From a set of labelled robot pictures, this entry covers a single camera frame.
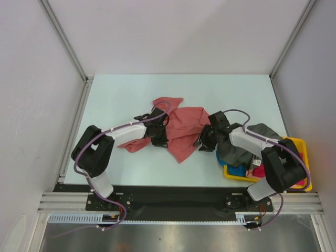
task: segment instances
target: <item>blue cloth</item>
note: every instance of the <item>blue cloth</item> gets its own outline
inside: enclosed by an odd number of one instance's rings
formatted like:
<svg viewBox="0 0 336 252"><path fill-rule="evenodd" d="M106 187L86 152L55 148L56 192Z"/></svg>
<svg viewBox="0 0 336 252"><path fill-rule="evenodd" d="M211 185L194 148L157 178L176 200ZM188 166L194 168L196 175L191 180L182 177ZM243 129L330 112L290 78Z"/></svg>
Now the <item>blue cloth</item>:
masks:
<svg viewBox="0 0 336 252"><path fill-rule="evenodd" d="M234 166L228 165L227 163L225 163L223 160L219 158L218 150L216 151L216 157L221 166L227 165L228 174L233 175L233 176L246 177L246 171L245 171L244 166L240 165L238 167L234 167Z"/></svg>

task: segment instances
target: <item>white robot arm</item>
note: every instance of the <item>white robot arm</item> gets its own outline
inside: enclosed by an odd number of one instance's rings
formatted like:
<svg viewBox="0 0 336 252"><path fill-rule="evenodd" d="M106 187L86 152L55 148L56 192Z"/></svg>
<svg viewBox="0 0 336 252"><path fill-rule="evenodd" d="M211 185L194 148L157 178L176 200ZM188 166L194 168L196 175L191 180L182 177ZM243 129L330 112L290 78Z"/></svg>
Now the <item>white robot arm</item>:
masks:
<svg viewBox="0 0 336 252"><path fill-rule="evenodd" d="M163 111L156 108L152 114L136 117L129 126L121 129L116 127L116 130L112 130L108 135L104 134L93 143L97 145L95 150L90 146L83 152L78 166L88 174L87 178L100 195L107 198L113 193L113 186L105 169L114 145L119 146L135 139L150 137L153 145L167 147L164 123L167 115L150 122L146 121L161 113ZM300 156L291 140L266 139L265 141L265 137L245 130L240 124L230 125L221 111L210 115L209 120L211 124L204 127L195 143L202 145L200 150L213 151L219 141L230 141L233 146L243 148L263 160L266 177L247 188L253 201L281 193L306 178L305 170L300 163L276 146L283 145ZM97 127L93 125L88 127L72 152L72 159L75 160L79 152L86 147L85 145L99 133L101 130Z"/></svg>

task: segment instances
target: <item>red cloth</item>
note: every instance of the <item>red cloth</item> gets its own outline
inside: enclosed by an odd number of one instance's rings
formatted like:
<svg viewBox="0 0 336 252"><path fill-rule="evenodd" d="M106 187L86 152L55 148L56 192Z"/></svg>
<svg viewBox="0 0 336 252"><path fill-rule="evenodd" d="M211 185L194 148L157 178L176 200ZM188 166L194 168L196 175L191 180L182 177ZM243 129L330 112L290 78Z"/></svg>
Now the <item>red cloth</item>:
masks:
<svg viewBox="0 0 336 252"><path fill-rule="evenodd" d="M193 146L205 124L209 124L209 114L200 107L178 108L183 98L160 97L153 101L157 104L161 101L168 101L171 108L168 111L169 124L166 127L168 138L168 151L173 154L178 163L186 160L197 147ZM160 103L157 106L166 110L168 105ZM136 152L151 143L150 138L138 139L118 146L129 152Z"/></svg>
<svg viewBox="0 0 336 252"><path fill-rule="evenodd" d="M246 173L246 176L249 175L249 177L265 177L265 169L264 169L264 164L261 164L261 166L254 168L252 170L252 174L253 176L251 176L251 173ZM298 183L296 183L297 185L304 185L305 181L301 180Z"/></svg>

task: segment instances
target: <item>yellow plastic tray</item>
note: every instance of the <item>yellow plastic tray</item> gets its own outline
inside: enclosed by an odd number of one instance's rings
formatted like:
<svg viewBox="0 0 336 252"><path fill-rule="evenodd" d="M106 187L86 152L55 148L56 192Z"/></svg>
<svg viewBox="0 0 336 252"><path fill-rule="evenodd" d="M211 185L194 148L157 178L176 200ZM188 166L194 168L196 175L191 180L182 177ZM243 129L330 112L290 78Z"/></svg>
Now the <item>yellow plastic tray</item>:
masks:
<svg viewBox="0 0 336 252"><path fill-rule="evenodd" d="M310 172L309 170L309 163L308 163L308 155L307 155L307 148L306 148L306 143L304 140L302 139L299 139L299 138L289 138L291 139L296 148L298 148L298 151L300 153L303 153L303 162L305 163L308 171ZM228 174L227 172L227 165L224 165L223 166L223 173L224 173L224 177L228 178L228 179L232 179L232 180L244 180L244 181L250 181L250 182L258 182L259 180L258 179L255 179L255 178L249 178L249 177L240 177L240 176L234 176L234 175L230 175ZM295 186L292 186L291 188L296 188L296 189L300 189L300 188L303 188L304 186L303 185L295 185ZM307 189L305 189L306 192L309 192L313 189L313 186L310 182L310 185Z"/></svg>

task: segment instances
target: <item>white table surface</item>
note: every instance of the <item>white table surface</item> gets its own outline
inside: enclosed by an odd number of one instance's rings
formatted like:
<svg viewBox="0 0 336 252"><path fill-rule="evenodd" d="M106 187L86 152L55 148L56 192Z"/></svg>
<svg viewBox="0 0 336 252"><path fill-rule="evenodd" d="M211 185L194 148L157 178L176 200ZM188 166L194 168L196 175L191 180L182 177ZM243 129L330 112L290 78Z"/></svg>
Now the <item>white table surface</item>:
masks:
<svg viewBox="0 0 336 252"><path fill-rule="evenodd" d="M158 97L183 97L180 107L219 110L241 109L250 124L265 123L286 135L268 75L96 75L81 120L76 143L89 125L105 130L150 112ZM238 112L227 114L230 123L243 123ZM65 184L86 184L70 160ZM164 148L146 146L136 153L114 147L107 168L113 185L248 186L251 183L223 177L215 152L195 151L178 164Z"/></svg>

